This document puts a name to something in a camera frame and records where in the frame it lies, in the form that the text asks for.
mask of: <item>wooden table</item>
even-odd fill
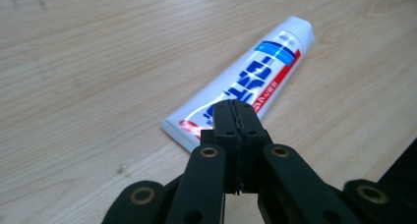
[[[0,0],[0,223],[100,223],[189,153],[159,122],[288,16],[316,41],[264,127],[329,184],[417,136],[417,0]],[[226,223],[260,223],[227,196]]]

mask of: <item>wood grain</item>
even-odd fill
[[[329,184],[417,137],[417,0],[0,0],[0,223],[99,223],[189,153],[159,122],[295,15],[316,41],[264,127]],[[226,223],[260,223],[227,196]]]

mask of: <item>toothpaste tube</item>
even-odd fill
[[[224,99],[252,104],[260,119],[314,40],[307,21],[290,17],[168,118],[161,128],[190,152],[212,129],[212,106]]]

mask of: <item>red stripe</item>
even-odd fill
[[[264,91],[258,96],[252,106],[255,109],[255,112],[261,111],[264,105],[269,100],[270,96],[276,91],[276,89],[280,86],[281,82],[285,79],[289,71],[294,67],[295,63],[297,63],[298,59],[300,58],[300,50],[295,52],[295,59],[292,61],[291,65],[285,65],[282,70],[275,76],[275,78],[270,82],[270,84],[264,89]]]

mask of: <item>printed label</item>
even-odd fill
[[[298,62],[300,47],[298,39],[287,31],[282,31],[274,40],[262,41],[246,60],[248,64],[235,77],[236,80],[218,97],[181,120],[180,127],[200,139],[201,129],[212,128],[213,105],[223,99],[247,102],[258,113]]]

